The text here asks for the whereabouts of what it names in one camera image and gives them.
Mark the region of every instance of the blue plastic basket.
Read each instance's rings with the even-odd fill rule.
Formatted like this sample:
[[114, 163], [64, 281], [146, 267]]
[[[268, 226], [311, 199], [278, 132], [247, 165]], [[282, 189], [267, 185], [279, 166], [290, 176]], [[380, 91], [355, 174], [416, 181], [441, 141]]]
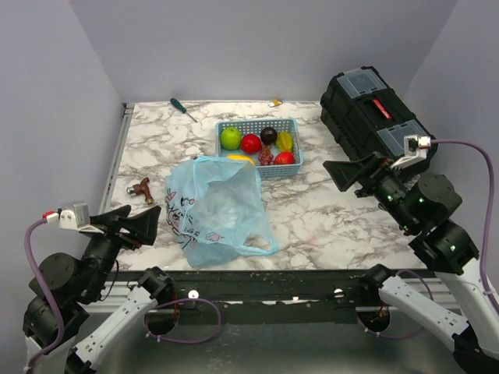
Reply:
[[[228, 127], [235, 127], [240, 132], [241, 135], [255, 134], [260, 136], [260, 133], [266, 127], [273, 127], [278, 133], [287, 131], [291, 134], [293, 138], [293, 155], [295, 156], [295, 164], [290, 165], [269, 165], [269, 166], [257, 166], [258, 172], [261, 178], [273, 178], [273, 177], [292, 177], [298, 174], [299, 168], [303, 165], [303, 152], [300, 149], [299, 134], [298, 134], [298, 124], [294, 119], [283, 118], [283, 119], [257, 119], [252, 121], [233, 121], [233, 122], [219, 122], [216, 126], [216, 155], [218, 157], [225, 157], [229, 154], [241, 154], [252, 158], [258, 165], [258, 153], [257, 154], [246, 154], [241, 150], [226, 150], [220, 144], [220, 135], [224, 129]], [[279, 148], [273, 144], [272, 154], [276, 157], [281, 151]]]

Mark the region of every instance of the black toolbox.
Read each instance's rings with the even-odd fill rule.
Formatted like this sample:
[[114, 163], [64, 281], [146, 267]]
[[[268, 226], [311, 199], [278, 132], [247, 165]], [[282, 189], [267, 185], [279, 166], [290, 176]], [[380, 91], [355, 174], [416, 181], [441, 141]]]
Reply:
[[[434, 139], [372, 66], [336, 75], [320, 106], [320, 119], [351, 161], [374, 151], [397, 160], [404, 155], [404, 136]], [[403, 169], [402, 177], [407, 180], [424, 172], [436, 151], [432, 146], [427, 159]]]

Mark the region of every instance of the toy fruit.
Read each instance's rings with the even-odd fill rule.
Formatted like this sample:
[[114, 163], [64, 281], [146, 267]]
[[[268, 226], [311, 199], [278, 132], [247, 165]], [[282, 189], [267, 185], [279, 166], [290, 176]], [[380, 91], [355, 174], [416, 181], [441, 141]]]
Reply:
[[247, 156], [243, 156], [242, 154], [229, 154], [226, 157], [230, 158], [232, 160], [249, 161], [251, 164], [253, 164], [255, 166], [257, 165], [257, 163], [254, 160], [252, 160], [251, 158], [249, 158]]
[[281, 152], [291, 152], [293, 150], [293, 138], [289, 132], [280, 132], [275, 143]]
[[278, 154], [275, 158], [274, 163], [276, 165], [289, 165], [295, 163], [295, 157], [291, 152], [282, 152]]
[[275, 131], [273, 127], [266, 127], [260, 133], [260, 138], [262, 139], [262, 142], [268, 146], [269, 144], [275, 143], [278, 139], [278, 132]]
[[260, 154], [258, 154], [258, 161], [262, 166], [272, 165], [274, 155], [271, 152], [271, 146], [263, 146]]
[[235, 127], [228, 127], [221, 132], [220, 143], [226, 150], [237, 150], [241, 143], [241, 132]]
[[249, 154], [256, 153], [262, 149], [262, 142], [255, 134], [244, 135], [241, 140], [241, 149]]

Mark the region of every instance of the gray wall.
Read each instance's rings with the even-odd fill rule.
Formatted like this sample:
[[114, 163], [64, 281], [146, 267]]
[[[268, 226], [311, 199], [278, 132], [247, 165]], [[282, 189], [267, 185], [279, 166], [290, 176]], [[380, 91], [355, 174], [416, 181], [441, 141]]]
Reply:
[[[0, 371], [18, 373], [34, 296], [24, 231], [71, 199], [97, 212], [122, 105], [67, 0], [0, 2], [0, 50]], [[40, 262], [80, 254], [86, 241], [43, 227], [34, 251]]]
[[[461, 0], [419, 70], [405, 99], [425, 126], [440, 138], [474, 141], [485, 147], [499, 168], [499, 2]], [[442, 145], [433, 162], [463, 196], [455, 217], [482, 243], [487, 203], [487, 166], [463, 146]], [[499, 286], [499, 234], [494, 210], [489, 276]]]
[[124, 101], [317, 101], [375, 65], [403, 94], [456, 1], [70, 0]]

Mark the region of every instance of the black cable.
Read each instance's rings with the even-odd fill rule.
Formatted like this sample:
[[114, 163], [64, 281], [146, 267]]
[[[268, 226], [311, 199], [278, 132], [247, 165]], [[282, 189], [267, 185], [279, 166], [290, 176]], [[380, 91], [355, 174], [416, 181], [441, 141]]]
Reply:
[[113, 286], [115, 285], [116, 279], [118, 279], [118, 272], [119, 272], [119, 263], [118, 263], [118, 260], [115, 260], [115, 263], [116, 263], [115, 279], [112, 280], [111, 286], [109, 286], [108, 294], [104, 298], [102, 298], [102, 295], [101, 295], [101, 297], [99, 298], [99, 302], [103, 302], [106, 298], [108, 298], [109, 294], [111, 294], [111, 290], [112, 290]]

